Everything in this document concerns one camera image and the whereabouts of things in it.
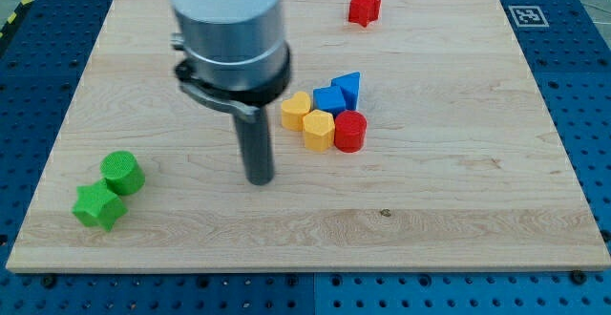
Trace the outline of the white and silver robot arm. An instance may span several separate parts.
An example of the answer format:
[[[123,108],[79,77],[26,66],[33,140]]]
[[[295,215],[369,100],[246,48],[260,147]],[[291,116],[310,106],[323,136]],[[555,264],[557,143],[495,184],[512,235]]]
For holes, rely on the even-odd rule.
[[[290,79],[283,0],[170,0],[180,89],[201,105],[258,121]]]

